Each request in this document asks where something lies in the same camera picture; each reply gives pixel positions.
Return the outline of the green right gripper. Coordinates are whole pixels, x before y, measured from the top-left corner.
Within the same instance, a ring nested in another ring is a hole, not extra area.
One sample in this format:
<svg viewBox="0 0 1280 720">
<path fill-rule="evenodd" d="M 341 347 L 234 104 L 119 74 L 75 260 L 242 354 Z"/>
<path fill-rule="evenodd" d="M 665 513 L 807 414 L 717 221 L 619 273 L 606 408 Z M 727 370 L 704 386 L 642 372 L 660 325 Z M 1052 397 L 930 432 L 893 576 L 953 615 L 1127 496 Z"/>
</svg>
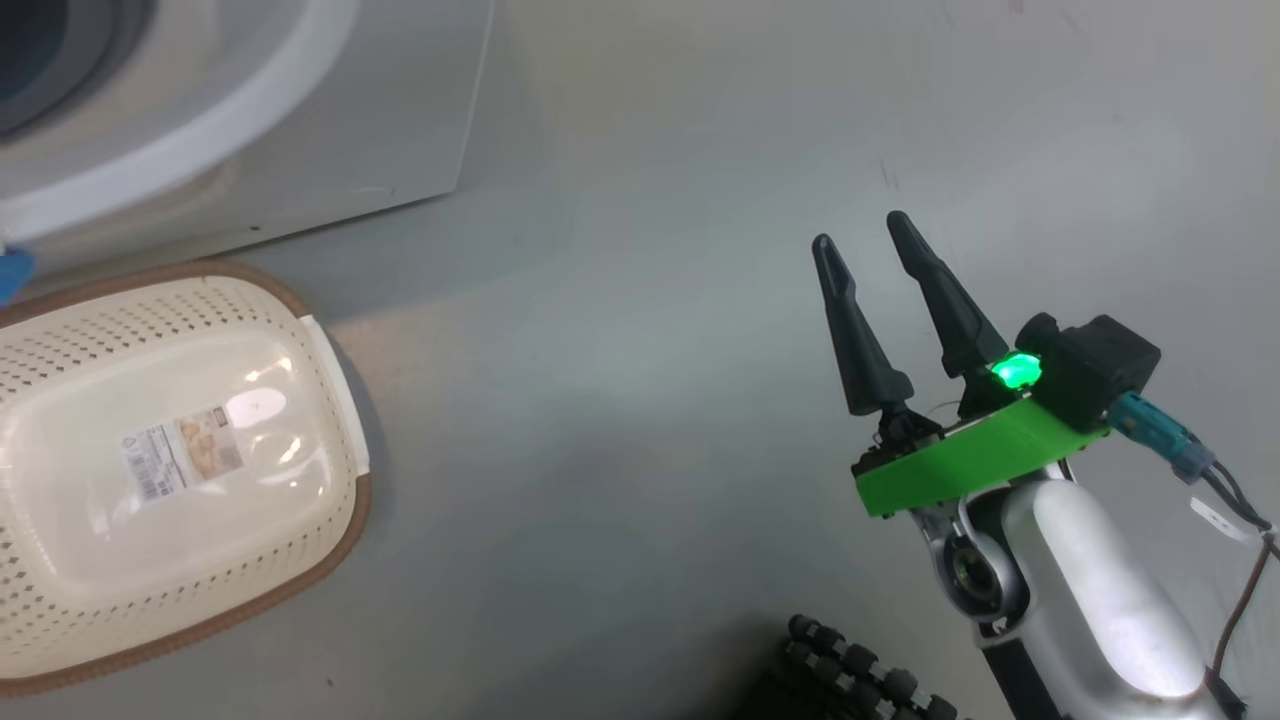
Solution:
<svg viewBox="0 0 1280 720">
<path fill-rule="evenodd" d="M 925 300 L 943 372 L 965 382 L 957 416 L 993 414 L 881 468 L 855 471 L 868 515 L 888 516 L 973 495 L 1055 465 L 1108 433 L 1105 427 L 1080 433 L 1033 398 L 1011 404 L 1016 393 L 992 372 L 1009 355 L 1004 337 L 905 211 L 890 211 L 886 225 L 904 270 Z M 908 406 L 913 383 L 887 359 L 833 240 L 818 234 L 812 255 L 849 413 L 879 418 L 878 446 L 913 446 L 941 436 L 938 423 Z"/>
</svg>

